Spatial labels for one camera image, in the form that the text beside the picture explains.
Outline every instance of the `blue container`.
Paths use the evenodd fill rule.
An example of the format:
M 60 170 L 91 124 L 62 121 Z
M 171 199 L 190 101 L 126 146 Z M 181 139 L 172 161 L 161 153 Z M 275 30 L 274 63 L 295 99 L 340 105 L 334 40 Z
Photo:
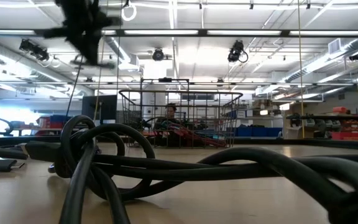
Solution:
M 267 128 L 268 137 L 278 137 L 278 133 L 282 131 L 282 128 Z
M 224 134 L 226 136 L 237 136 L 237 128 L 226 128 L 226 133 Z
M 267 136 L 267 128 L 252 128 L 252 136 L 253 137 L 266 137 Z
M 252 136 L 252 129 L 250 127 L 238 127 L 237 128 L 237 136 L 239 137 L 251 137 Z
M 65 121 L 68 121 L 71 118 L 71 116 L 66 117 L 65 115 L 51 115 L 50 122 L 51 123 L 64 123 Z

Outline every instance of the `blue bin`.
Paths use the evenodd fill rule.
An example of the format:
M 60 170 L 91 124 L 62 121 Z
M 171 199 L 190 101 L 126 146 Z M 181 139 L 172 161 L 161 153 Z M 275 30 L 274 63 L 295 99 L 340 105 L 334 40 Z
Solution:
M 278 137 L 278 133 L 282 130 L 283 130 L 282 128 L 268 128 L 267 136 L 268 137 Z
M 226 128 L 226 136 L 237 136 L 237 128 Z
M 253 137 L 266 137 L 267 136 L 267 128 L 252 128 L 252 136 Z
M 252 129 L 250 127 L 238 127 L 237 128 L 237 136 L 239 137 L 251 137 Z

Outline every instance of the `metal cage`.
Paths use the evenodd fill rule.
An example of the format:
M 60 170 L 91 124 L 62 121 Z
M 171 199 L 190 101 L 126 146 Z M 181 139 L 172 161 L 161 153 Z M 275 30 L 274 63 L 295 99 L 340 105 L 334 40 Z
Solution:
M 124 124 L 168 147 L 231 147 L 242 93 L 121 90 Z M 167 108 L 175 107 L 175 114 Z M 129 147 L 136 146 L 132 139 Z

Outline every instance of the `floor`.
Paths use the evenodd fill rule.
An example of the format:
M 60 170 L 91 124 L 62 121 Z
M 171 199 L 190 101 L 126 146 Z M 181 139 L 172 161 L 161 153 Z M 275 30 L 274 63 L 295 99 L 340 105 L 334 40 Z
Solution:
M 358 151 L 310 146 L 259 146 L 287 156 L 358 154 Z M 106 154 L 114 145 L 102 144 Z M 215 149 L 156 149 L 158 159 L 196 162 Z M 140 149 L 127 155 L 145 157 Z M 48 162 L 29 160 L 21 170 L 0 174 L 0 223 L 58 223 L 68 179 L 49 174 Z M 120 187 L 139 180 L 114 177 Z M 166 192 L 127 203 L 133 224 L 182 223 L 328 223 L 326 211 L 284 178 L 186 182 Z M 83 223 L 111 223 L 107 203 L 87 190 Z

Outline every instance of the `motion capture camera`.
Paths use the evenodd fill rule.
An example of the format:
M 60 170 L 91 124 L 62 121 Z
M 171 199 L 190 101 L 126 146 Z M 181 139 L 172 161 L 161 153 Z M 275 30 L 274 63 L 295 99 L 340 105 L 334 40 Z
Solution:
M 30 52 L 31 56 L 34 56 L 41 62 L 49 60 L 48 49 L 31 42 L 29 39 L 22 39 L 19 50 L 23 52 Z
M 231 63 L 240 61 L 240 57 L 242 54 L 247 55 L 247 53 L 244 51 L 244 44 L 242 43 L 242 40 L 236 40 L 233 47 L 230 49 L 230 53 L 229 56 L 227 57 L 227 60 Z
M 162 49 L 155 49 L 152 58 L 156 62 L 164 60 L 164 53 L 162 52 Z
M 358 60 L 358 54 L 350 56 L 349 60 L 351 60 L 352 62 Z

